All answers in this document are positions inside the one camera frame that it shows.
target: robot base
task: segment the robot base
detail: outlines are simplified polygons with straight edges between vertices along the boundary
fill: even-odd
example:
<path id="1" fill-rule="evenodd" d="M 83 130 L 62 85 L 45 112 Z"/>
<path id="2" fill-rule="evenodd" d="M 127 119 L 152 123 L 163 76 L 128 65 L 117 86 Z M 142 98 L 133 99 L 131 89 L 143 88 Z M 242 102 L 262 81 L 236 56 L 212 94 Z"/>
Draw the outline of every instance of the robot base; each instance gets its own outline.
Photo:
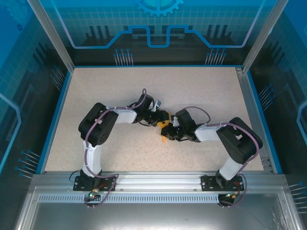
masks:
<path id="1" fill-rule="evenodd" d="M 116 177 L 110 178 L 98 178 L 89 177 L 82 170 L 80 171 L 80 176 L 76 176 L 73 185 L 74 191 L 92 191 L 93 189 L 99 189 L 100 192 L 109 191 L 112 183 L 115 181 Z"/>
<path id="2" fill-rule="evenodd" d="M 235 192 L 238 191 L 238 187 L 235 185 L 235 182 L 240 184 L 239 190 L 244 191 L 243 180 L 241 176 L 235 176 L 232 180 L 227 182 L 227 185 L 222 189 L 219 184 L 216 182 L 216 176 L 207 176 L 204 175 L 201 177 L 201 190 L 203 192 L 219 192 L 219 191 L 229 191 Z"/>

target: wire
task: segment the wire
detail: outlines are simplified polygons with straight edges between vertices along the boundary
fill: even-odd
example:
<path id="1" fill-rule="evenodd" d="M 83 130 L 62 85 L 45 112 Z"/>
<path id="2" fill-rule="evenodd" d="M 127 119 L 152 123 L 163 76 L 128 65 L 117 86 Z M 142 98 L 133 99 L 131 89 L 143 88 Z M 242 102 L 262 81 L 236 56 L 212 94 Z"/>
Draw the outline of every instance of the wire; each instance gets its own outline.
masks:
<path id="1" fill-rule="evenodd" d="M 98 203 L 97 205 L 95 205 L 96 207 L 102 205 L 102 204 L 104 203 L 104 201 L 107 199 L 107 197 L 109 196 L 109 194 L 110 194 L 112 188 L 115 186 L 117 179 L 119 178 L 119 174 L 116 173 L 116 174 L 109 175 L 109 176 L 100 176 L 100 175 L 97 175 L 97 174 L 93 173 L 93 171 L 88 167 L 88 162 L 87 162 L 87 153 L 88 153 L 88 148 L 89 148 L 88 138 L 89 138 L 89 136 L 90 136 L 92 130 L 93 130 L 93 129 L 95 128 L 95 126 L 98 124 L 98 122 L 99 122 L 108 112 L 110 112 L 110 111 L 112 111 L 112 110 L 115 110 L 115 109 L 127 109 L 127 110 L 131 110 L 131 109 L 135 109 L 135 108 L 139 107 L 141 104 L 143 104 L 143 102 L 145 101 L 145 98 L 146 98 L 146 96 L 147 96 L 147 91 L 146 91 L 145 88 L 143 89 L 142 94 L 144 95 L 144 97 L 143 97 L 142 101 L 141 101 L 139 104 L 137 104 L 136 106 L 133 106 L 133 107 L 130 107 L 130 108 L 129 108 L 129 107 L 114 107 L 114 108 L 110 108 L 110 109 L 105 110 L 105 111 L 97 118 L 97 120 L 94 122 L 94 124 L 91 126 L 91 128 L 88 130 L 88 132 L 87 132 L 87 134 L 86 134 L 86 136 L 85 136 L 86 148 L 85 148 L 85 153 L 84 153 L 84 163 L 85 163 L 85 166 L 86 166 L 88 172 L 89 172 L 91 175 L 95 176 L 95 177 L 103 178 L 103 179 L 111 178 L 111 177 L 114 177 L 114 176 L 116 177 L 115 180 L 114 180 L 114 182 L 113 182 L 112 185 L 110 186 L 110 189 L 109 189 L 109 191 L 107 192 L 106 196 L 101 200 L 100 203 Z M 86 206 L 90 207 L 90 205 L 88 205 L 88 203 L 87 203 L 88 197 L 85 198 L 84 204 L 85 204 Z"/>
<path id="2" fill-rule="evenodd" d="M 146 124 L 143 124 L 141 121 L 139 121 L 139 124 L 140 124 L 140 125 L 142 125 L 142 126 L 146 126 L 146 127 L 150 127 L 150 126 L 152 126 L 152 124 L 151 124 L 151 125 L 146 125 Z"/>
<path id="3" fill-rule="evenodd" d="M 183 109 L 199 109 L 199 110 L 203 111 L 208 116 L 208 121 L 205 124 L 207 124 L 211 121 L 211 117 L 210 117 L 209 113 L 207 113 L 207 111 L 202 109 L 202 108 L 199 108 L 197 106 L 188 106 L 188 107 L 185 107 Z"/>
<path id="4" fill-rule="evenodd" d="M 74 171 L 74 172 L 71 173 L 71 175 L 69 176 L 69 181 L 70 181 L 70 182 L 74 182 L 74 181 L 71 181 L 71 177 L 72 177 L 72 175 L 74 175 L 76 172 L 79 172 L 79 171 L 80 171 L 80 170 L 76 170 L 76 171 Z"/>
<path id="5" fill-rule="evenodd" d="M 106 185 L 106 183 L 102 183 L 98 188 L 101 188 L 101 187 L 103 187 L 105 185 Z"/>
<path id="6" fill-rule="evenodd" d="M 133 106 L 134 104 L 136 104 L 136 102 L 132 103 L 131 105 L 128 105 L 128 107 L 131 107 L 131 106 Z"/>
<path id="7" fill-rule="evenodd" d="M 246 192 L 248 190 L 248 181 L 247 181 L 247 179 L 246 179 L 244 174 L 239 173 L 238 175 L 241 175 L 243 177 L 243 179 L 244 179 L 244 182 L 245 182 L 245 189 L 244 189 L 243 195 L 241 196 L 241 198 L 235 204 L 232 204 L 232 203 L 227 202 L 227 201 L 221 201 L 221 203 L 228 204 L 229 206 L 234 207 L 234 206 L 237 206 L 243 200 L 243 198 L 245 197 Z"/>
<path id="8" fill-rule="evenodd" d="M 251 135 L 249 132 L 247 132 L 244 128 L 238 126 L 238 125 L 235 125 L 235 124 L 232 124 L 232 123 L 228 123 L 228 122 L 224 122 L 224 123 L 218 123 L 218 124 L 212 124 L 212 125 L 207 125 L 207 127 L 216 127 L 216 126 L 232 126 L 232 127 L 235 127 L 237 129 L 240 129 L 243 133 L 245 133 L 246 135 L 249 136 L 249 138 L 254 142 L 255 146 L 256 146 L 256 153 L 255 155 L 253 155 L 251 158 L 249 158 L 245 164 L 243 164 L 243 166 L 239 169 L 238 173 L 242 172 L 242 170 L 247 166 L 248 163 L 250 163 L 253 159 L 255 159 L 258 154 L 259 154 L 259 144 L 258 142 L 256 141 L 256 139 L 253 137 L 253 135 Z"/>
<path id="9" fill-rule="evenodd" d="M 234 184 L 237 186 L 238 188 L 238 194 L 240 194 L 240 183 L 239 182 L 234 182 Z"/>

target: circuit graphic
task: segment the circuit graphic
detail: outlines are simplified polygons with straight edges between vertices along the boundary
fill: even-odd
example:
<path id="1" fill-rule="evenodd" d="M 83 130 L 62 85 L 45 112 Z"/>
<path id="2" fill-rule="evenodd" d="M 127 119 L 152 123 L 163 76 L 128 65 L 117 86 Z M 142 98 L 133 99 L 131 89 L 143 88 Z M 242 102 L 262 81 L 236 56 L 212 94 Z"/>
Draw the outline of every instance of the circuit graphic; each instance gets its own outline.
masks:
<path id="1" fill-rule="evenodd" d="M 135 3 L 144 13 L 160 17 L 161 14 L 166 16 L 168 13 L 173 13 L 174 9 L 178 10 L 179 4 L 182 4 L 183 0 L 135 0 Z"/>
<path id="2" fill-rule="evenodd" d="M 18 24 L 22 23 L 28 16 L 29 9 L 26 0 L 0 0 L 0 5 L 7 8 Z"/>

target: table surface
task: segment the table surface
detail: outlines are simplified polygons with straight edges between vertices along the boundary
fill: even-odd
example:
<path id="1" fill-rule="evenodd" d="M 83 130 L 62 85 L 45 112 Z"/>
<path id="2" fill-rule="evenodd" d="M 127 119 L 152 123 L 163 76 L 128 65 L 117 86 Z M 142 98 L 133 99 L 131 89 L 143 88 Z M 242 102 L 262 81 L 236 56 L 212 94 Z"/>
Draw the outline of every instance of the table surface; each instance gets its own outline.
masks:
<path id="1" fill-rule="evenodd" d="M 234 67 L 76 68 L 45 170 L 81 169 L 79 123 L 96 102 L 126 106 L 139 99 L 143 88 L 172 114 L 193 105 L 211 115 L 211 124 L 238 116 L 250 126 Z M 207 121 L 202 111 L 189 113 L 197 124 Z M 117 124 L 103 146 L 101 165 L 104 171 L 216 171 L 227 158 L 220 141 L 163 143 L 159 127 Z M 263 170 L 260 157 L 245 170 Z"/>

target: orange object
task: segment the orange object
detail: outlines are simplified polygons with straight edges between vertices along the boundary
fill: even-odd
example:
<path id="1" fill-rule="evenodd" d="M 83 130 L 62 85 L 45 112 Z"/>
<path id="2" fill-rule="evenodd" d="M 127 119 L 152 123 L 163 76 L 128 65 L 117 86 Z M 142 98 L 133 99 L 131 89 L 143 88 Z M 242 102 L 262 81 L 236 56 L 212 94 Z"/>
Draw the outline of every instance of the orange object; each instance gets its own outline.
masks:
<path id="1" fill-rule="evenodd" d="M 171 113 L 168 113 L 168 115 L 169 115 L 169 119 L 168 120 L 157 123 L 157 126 L 159 126 L 161 129 L 166 127 L 166 126 L 168 126 L 168 124 L 169 124 L 169 122 L 171 120 Z M 163 143 L 165 143 L 165 139 L 166 138 L 162 136 L 162 142 Z"/>

